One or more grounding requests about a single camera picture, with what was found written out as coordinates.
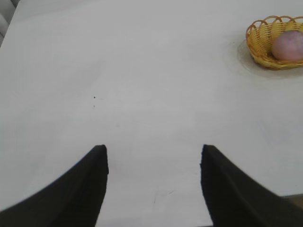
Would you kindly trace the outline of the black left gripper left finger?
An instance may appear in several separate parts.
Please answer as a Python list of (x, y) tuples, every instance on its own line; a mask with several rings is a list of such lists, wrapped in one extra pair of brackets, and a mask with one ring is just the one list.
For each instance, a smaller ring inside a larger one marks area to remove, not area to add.
[(97, 145), (65, 174), (1, 211), (2, 227), (94, 227), (107, 190), (107, 148)]

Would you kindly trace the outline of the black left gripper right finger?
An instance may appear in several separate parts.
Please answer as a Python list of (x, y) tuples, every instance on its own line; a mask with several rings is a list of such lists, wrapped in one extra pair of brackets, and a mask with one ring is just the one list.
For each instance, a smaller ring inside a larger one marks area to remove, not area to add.
[(204, 145), (201, 188), (215, 227), (301, 227), (303, 197), (280, 197), (249, 177), (219, 149)]

